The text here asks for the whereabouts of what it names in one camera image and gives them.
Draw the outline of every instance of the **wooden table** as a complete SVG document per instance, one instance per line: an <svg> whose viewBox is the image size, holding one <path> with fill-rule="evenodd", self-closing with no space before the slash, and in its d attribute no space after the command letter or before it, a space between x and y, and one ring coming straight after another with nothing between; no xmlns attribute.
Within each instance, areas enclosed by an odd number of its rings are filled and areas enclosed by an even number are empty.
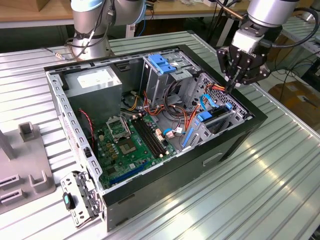
<svg viewBox="0 0 320 240"><path fill-rule="evenodd" d="M245 12L248 5L249 1L243 0L237 3L233 9L237 12ZM209 17L213 15L214 11L214 7L203 3L187 6L179 0L159 1L154 4L153 19ZM151 11L147 10L146 19L149 20L151 17ZM0 6L0 29L58 26L73 23L69 0L50 0L40 12Z"/></svg>

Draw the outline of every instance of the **blue pcie slot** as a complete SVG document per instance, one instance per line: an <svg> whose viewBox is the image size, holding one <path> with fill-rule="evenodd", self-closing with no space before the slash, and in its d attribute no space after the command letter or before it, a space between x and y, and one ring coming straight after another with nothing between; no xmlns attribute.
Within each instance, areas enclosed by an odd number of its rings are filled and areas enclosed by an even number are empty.
<svg viewBox="0 0 320 240"><path fill-rule="evenodd" d="M119 183L119 182L141 172L145 168L145 165L147 163L148 162L145 162L145 163L141 164L140 166L136 167L135 169L132 169L131 171L128 171L127 173L110 180L110 184L112 185L112 184Z"/></svg>

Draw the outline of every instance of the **chip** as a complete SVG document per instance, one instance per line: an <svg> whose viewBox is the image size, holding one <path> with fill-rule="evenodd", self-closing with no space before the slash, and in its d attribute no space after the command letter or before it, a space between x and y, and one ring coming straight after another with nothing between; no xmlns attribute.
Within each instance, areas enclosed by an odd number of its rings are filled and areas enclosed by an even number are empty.
<svg viewBox="0 0 320 240"><path fill-rule="evenodd" d="M127 155L137 150L134 142L130 138L120 141L117 145L123 155Z"/></svg>
<svg viewBox="0 0 320 240"><path fill-rule="evenodd" d="M108 175L111 175L116 172L116 169L114 167L111 167L111 168L107 169L106 172L108 173Z"/></svg>

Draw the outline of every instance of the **yellow cable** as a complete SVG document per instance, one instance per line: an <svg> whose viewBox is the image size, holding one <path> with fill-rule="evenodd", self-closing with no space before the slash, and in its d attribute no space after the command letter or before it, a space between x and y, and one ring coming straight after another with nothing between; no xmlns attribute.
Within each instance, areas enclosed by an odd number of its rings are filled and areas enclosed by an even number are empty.
<svg viewBox="0 0 320 240"><path fill-rule="evenodd" d="M131 108L128 109L128 111L132 111L136 108L138 102L138 96L135 96L134 104Z"/></svg>

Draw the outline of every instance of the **ram slot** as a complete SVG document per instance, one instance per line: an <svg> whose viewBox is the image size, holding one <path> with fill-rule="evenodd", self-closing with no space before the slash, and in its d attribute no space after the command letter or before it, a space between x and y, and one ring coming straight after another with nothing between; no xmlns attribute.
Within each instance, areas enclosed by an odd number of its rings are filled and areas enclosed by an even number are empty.
<svg viewBox="0 0 320 240"><path fill-rule="evenodd" d="M166 152L145 121L139 118L133 120L131 123L156 159L159 158L160 154L164 154Z"/></svg>

